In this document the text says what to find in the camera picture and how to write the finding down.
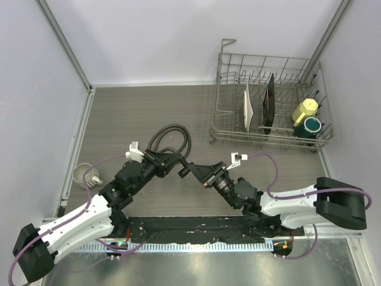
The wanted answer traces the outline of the black T-shaped fitting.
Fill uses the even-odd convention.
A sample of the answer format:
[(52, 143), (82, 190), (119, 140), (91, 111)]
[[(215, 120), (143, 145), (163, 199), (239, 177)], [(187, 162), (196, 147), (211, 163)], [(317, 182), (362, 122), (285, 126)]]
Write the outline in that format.
[(178, 175), (183, 179), (191, 171), (189, 169), (189, 165), (191, 163), (188, 162), (184, 157), (179, 159), (179, 163), (182, 165), (182, 169), (178, 172)]

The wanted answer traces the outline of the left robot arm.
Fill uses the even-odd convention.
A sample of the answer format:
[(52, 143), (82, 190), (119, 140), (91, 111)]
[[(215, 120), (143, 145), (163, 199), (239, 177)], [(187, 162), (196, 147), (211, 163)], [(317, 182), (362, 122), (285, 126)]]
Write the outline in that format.
[(40, 280), (65, 256), (92, 240), (126, 233), (127, 219), (122, 210), (152, 178), (167, 176), (184, 157), (180, 152), (141, 152), (134, 146), (125, 154), (126, 162), (114, 179), (87, 202), (50, 223), (24, 226), (13, 248), (14, 261), (8, 273), (13, 284), (15, 266), (27, 282)]

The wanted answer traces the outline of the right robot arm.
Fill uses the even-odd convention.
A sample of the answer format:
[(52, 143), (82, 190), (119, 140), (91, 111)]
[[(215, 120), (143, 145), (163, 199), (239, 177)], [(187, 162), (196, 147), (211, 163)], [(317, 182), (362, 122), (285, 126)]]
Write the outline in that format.
[(231, 208), (240, 209), (255, 229), (263, 228), (267, 237), (325, 222), (356, 231), (367, 227), (370, 200), (362, 189), (341, 181), (319, 177), (308, 187), (273, 193), (257, 190), (243, 177), (234, 182), (223, 162), (210, 166), (189, 163), (179, 176), (190, 173), (205, 188), (214, 188)]

